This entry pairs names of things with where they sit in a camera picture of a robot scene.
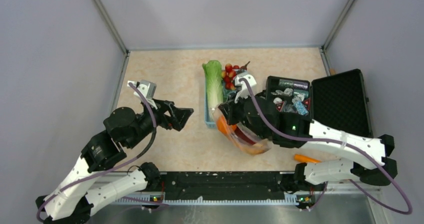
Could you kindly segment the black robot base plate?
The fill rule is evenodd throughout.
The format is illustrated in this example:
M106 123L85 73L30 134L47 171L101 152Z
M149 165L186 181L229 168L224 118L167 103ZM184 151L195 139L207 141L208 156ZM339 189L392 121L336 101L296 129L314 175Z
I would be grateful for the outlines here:
M145 192L156 192L164 201L282 200L298 191L322 191L323 184L298 181L293 173L260 172L167 172Z

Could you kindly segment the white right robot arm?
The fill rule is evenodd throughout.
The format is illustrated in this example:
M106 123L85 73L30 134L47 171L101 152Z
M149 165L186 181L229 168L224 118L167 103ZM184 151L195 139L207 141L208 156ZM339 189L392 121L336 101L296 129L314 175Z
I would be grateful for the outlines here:
M332 161L296 165L293 184L299 190L324 182L352 180L387 186L398 175L397 162L390 158L394 139L361 137L325 126L293 112L279 112L261 98L230 101L212 113L226 136L252 146L268 140L283 148L309 149L336 156Z

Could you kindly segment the dark red toy eggplant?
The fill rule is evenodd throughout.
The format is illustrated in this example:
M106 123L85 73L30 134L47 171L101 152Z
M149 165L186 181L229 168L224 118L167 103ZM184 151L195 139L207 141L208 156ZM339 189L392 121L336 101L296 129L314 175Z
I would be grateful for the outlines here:
M240 138L243 142L245 142L247 145L254 145L257 142L255 140L253 140L251 137L247 136L241 129L236 129L234 131L234 133L236 134L236 136L238 138Z

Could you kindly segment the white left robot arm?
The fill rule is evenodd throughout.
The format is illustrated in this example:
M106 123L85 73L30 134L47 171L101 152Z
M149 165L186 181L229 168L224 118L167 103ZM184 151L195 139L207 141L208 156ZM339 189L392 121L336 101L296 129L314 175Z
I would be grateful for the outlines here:
M137 114L129 107L114 110L103 122L105 130L84 146L77 162L50 195L36 199L36 218L43 224L84 224L103 207L136 191L154 191L160 186L160 172L151 162L140 165L124 177L94 188L102 176L131 164L125 149L132 149L149 137L149 149L157 128L180 131L194 110L178 108L172 101L145 104Z

